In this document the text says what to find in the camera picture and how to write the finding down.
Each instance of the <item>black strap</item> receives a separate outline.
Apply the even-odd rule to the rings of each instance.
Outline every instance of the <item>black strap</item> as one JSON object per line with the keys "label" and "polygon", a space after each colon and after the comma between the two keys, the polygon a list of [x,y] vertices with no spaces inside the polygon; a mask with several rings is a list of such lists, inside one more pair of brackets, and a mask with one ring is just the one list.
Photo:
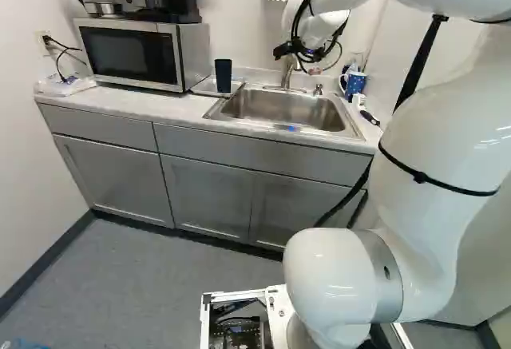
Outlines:
{"label": "black strap", "polygon": [[413,169],[413,168],[409,167],[408,165],[403,164],[401,161],[396,159],[394,156],[392,156],[390,153],[388,153],[383,148],[381,141],[378,144],[378,149],[383,154],[383,156],[385,156],[391,163],[393,163],[394,165],[397,165],[400,169],[402,169],[406,173],[409,173],[411,176],[414,177],[414,181],[419,184],[429,183],[432,185],[436,185],[437,187],[447,189],[448,191],[451,191],[451,192],[461,193],[462,195],[468,195],[468,196],[477,196],[477,197],[493,196],[500,189],[500,188],[497,188],[496,190],[490,191],[490,192],[480,192],[480,191],[472,191],[470,189],[454,187],[453,185],[446,184],[441,181],[435,180],[434,178],[429,177],[426,173],[418,171],[417,169]]}

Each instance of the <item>sink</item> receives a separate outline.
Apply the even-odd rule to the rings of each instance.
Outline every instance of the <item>sink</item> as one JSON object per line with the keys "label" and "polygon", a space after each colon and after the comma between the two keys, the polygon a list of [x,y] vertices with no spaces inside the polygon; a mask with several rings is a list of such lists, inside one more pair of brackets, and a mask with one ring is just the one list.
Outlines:
{"label": "sink", "polygon": [[261,89],[242,89],[220,112],[235,119],[306,125],[328,132],[346,128],[334,103],[328,99]]}
{"label": "sink", "polygon": [[310,94],[245,87],[228,100],[219,100],[204,115],[255,127],[361,138],[342,103]]}

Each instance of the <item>drawer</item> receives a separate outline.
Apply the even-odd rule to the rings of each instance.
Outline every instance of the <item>drawer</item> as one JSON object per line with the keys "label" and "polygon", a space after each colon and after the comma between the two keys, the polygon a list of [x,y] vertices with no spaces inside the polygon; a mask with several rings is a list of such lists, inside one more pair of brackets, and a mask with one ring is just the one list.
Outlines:
{"label": "drawer", "polygon": [[149,121],[103,115],[54,105],[40,104],[39,108],[52,133],[157,151],[153,125]]}
{"label": "drawer", "polygon": [[155,124],[161,153],[352,187],[370,156]]}

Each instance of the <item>gray carpet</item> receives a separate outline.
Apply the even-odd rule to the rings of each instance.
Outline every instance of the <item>gray carpet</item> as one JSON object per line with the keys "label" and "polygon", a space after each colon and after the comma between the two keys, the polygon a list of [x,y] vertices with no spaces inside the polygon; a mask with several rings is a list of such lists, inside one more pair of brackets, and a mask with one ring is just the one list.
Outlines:
{"label": "gray carpet", "polygon": [[0,344],[197,349],[203,292],[282,283],[280,263],[98,220],[0,323]]}

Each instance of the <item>white wall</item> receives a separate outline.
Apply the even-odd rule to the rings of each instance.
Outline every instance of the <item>white wall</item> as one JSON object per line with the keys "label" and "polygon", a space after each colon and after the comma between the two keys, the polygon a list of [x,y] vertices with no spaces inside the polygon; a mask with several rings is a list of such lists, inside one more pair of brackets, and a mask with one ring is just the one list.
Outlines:
{"label": "white wall", "polygon": [[489,321],[501,349],[511,348],[511,308]]}
{"label": "white wall", "polygon": [[[374,27],[386,0],[370,0],[351,13],[345,34],[340,38],[344,55],[335,76],[353,52],[367,53],[374,37]],[[214,58],[231,58],[234,66],[280,69],[273,59],[273,49],[283,42],[280,21],[284,2],[268,0],[199,0],[200,12],[211,26]],[[335,59],[337,51],[332,54]],[[323,61],[323,66],[331,60]]]}
{"label": "white wall", "polygon": [[32,97],[34,31],[74,43],[71,0],[1,0],[0,295],[88,209]]}
{"label": "white wall", "polygon": [[[367,108],[385,125],[392,115],[402,84],[431,23],[431,14],[389,0],[367,62]],[[465,19],[443,23],[419,88],[450,73],[470,55],[484,26]]]}

